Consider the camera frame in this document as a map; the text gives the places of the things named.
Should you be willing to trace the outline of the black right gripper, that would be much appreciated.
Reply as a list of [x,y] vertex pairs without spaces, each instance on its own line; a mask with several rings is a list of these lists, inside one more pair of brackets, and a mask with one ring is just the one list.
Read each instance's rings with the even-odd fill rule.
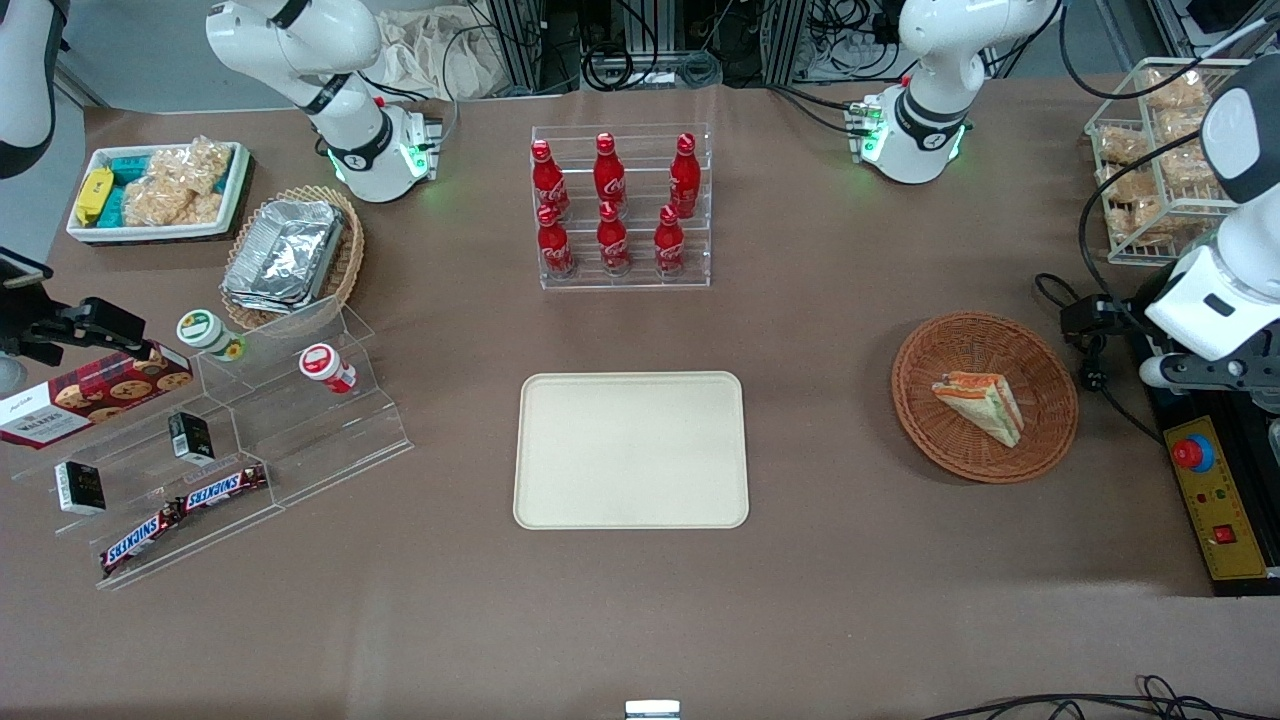
[[[90,347],[91,338],[78,334],[74,324],[49,299],[1,300],[1,351],[28,357],[49,366],[61,363],[63,347]],[[119,352],[143,354],[146,320],[100,297],[86,299],[86,334],[102,347]]]

